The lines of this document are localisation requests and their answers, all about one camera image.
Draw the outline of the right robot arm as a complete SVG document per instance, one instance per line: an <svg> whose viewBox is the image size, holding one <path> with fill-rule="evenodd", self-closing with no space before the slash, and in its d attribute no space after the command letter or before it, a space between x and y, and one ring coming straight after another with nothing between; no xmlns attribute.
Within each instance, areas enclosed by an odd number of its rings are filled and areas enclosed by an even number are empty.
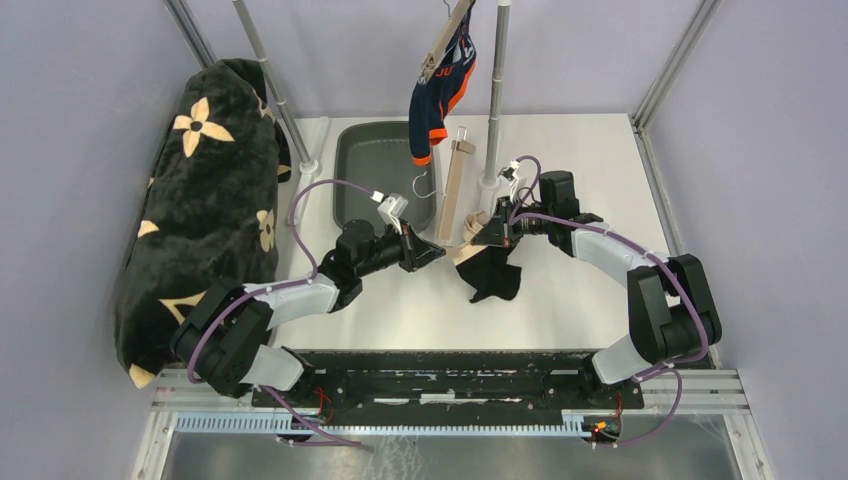
<svg viewBox="0 0 848 480"><path fill-rule="evenodd" d="M722 326L701 261L650 251L581 212L568 171L543 173L536 184L534 203L525 204L521 194L503 196L491 216L468 216L467 237L473 246L507 254L526 236L544 236L625 288L628 332L585 360L577 382L581 400L603 407L617 396L618 383L704 358Z"/></svg>

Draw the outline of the black underwear white waistband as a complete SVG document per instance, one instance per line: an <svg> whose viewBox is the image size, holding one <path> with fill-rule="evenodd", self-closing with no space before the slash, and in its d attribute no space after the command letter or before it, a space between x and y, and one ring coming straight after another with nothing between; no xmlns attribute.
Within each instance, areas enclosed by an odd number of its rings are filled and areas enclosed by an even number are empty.
<svg viewBox="0 0 848 480"><path fill-rule="evenodd" d="M458 275L474 289L471 304L492 297L511 301L520 289L522 268L508 263L512 248L471 242L489 220L485 211L468 214L463 221L463 242L449 251Z"/></svg>

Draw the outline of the navy orange underwear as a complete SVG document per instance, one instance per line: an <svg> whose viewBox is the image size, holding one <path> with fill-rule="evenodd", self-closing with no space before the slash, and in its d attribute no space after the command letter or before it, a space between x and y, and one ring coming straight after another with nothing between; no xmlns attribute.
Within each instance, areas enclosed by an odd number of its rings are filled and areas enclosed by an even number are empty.
<svg viewBox="0 0 848 480"><path fill-rule="evenodd" d="M413 164L429 165L431 148L448 137L444 124L446 116L464 97L474 72L477 52L470 36L474 3L452 34L444 56L424 84L417 82L410 101L408 115L409 148Z"/></svg>

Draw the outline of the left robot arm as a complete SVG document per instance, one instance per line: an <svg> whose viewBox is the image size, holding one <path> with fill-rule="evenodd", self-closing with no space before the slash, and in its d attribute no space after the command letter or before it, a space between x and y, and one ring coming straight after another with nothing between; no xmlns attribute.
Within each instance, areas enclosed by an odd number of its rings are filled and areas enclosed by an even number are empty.
<svg viewBox="0 0 848 480"><path fill-rule="evenodd" d="M363 277L392 266L416 272L446 251L421 238L405 220L377 235L366 220L346 223L312 279L266 284L216 281L170 340L172 353L218 394L244 395L250 386L270 387L291 406L307 404L315 390L312 365L268 342L280 325L350 305Z"/></svg>

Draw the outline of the wooden clip hanger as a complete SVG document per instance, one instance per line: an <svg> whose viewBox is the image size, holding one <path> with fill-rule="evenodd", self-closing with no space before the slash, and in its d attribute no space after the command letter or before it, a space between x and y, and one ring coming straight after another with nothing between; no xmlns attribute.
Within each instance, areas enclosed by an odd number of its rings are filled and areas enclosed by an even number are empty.
<svg viewBox="0 0 848 480"><path fill-rule="evenodd" d="M460 24L474 4L474 0L458 0L451 8L445 24L421 62L421 69L417 80L418 84L426 85L437 71L446 55L453 35L460 28Z"/></svg>
<svg viewBox="0 0 848 480"><path fill-rule="evenodd" d="M464 125L458 127L456 137L451 142L450 153L447 179L441 191L433 190L427 194L421 194L417 191L416 182L426 177L427 173L415 176L411 184L413 194L417 198L426 199L437 194L441 195L442 203L435 240L445 246L451 244L465 169L470 158L476 153L476 146L468 141L467 128Z"/></svg>

